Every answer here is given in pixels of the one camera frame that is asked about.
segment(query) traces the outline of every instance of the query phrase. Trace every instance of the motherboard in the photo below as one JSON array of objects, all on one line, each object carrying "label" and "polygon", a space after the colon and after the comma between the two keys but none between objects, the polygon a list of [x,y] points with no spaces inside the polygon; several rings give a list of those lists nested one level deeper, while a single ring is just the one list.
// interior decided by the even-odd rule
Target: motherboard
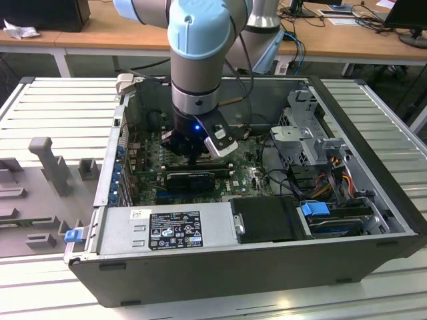
[{"label": "motherboard", "polygon": [[[272,195],[269,178],[260,169],[261,137],[248,137],[236,152],[220,160],[202,155],[192,166],[185,157],[160,145],[161,133],[148,133],[139,141],[130,149],[139,195],[135,202],[139,205],[224,202],[234,197]],[[194,177],[197,189],[179,189],[183,179]]]}]

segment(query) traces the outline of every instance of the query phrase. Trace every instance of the computer monitor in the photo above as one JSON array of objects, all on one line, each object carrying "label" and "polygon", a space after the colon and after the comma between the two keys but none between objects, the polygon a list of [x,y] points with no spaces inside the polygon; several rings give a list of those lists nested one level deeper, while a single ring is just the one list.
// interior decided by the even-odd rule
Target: computer monitor
[{"label": "computer monitor", "polygon": [[341,5],[342,0],[291,0],[290,6],[284,10],[284,13],[292,17],[314,18],[316,14],[313,11],[303,9],[304,2]]},{"label": "computer monitor", "polygon": [[410,33],[399,35],[399,40],[413,47],[427,49],[427,39],[422,36],[422,31],[427,30],[427,0],[397,0],[384,26],[410,29]]}]

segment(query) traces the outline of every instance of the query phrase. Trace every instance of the black monitor stand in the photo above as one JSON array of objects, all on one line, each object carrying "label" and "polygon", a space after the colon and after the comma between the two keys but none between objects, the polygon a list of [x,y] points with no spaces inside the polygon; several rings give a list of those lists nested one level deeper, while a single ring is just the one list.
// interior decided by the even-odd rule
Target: black monitor stand
[{"label": "black monitor stand", "polygon": [[411,33],[399,35],[399,40],[411,47],[427,49],[427,39],[422,36],[421,29],[412,30]]},{"label": "black monitor stand", "polygon": [[297,18],[314,18],[315,15],[310,10],[303,9],[304,0],[291,0],[290,6],[283,9],[286,15]]}]

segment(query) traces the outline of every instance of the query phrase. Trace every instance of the power supply label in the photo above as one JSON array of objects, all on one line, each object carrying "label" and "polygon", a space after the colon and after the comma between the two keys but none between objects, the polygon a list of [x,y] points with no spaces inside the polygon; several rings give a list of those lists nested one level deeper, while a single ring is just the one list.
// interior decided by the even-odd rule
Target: power supply label
[{"label": "power supply label", "polygon": [[203,247],[200,212],[151,214],[148,247],[151,250]]}]

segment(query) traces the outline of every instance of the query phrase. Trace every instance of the white label sticker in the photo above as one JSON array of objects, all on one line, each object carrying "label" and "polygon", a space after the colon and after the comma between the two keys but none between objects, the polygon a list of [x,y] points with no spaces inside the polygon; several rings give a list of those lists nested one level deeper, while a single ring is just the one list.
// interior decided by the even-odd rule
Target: white label sticker
[{"label": "white label sticker", "polygon": [[5,223],[3,225],[0,225],[0,229],[6,228],[18,228],[18,225],[16,223]]},{"label": "white label sticker", "polygon": [[151,209],[131,210],[130,219],[149,219]]}]

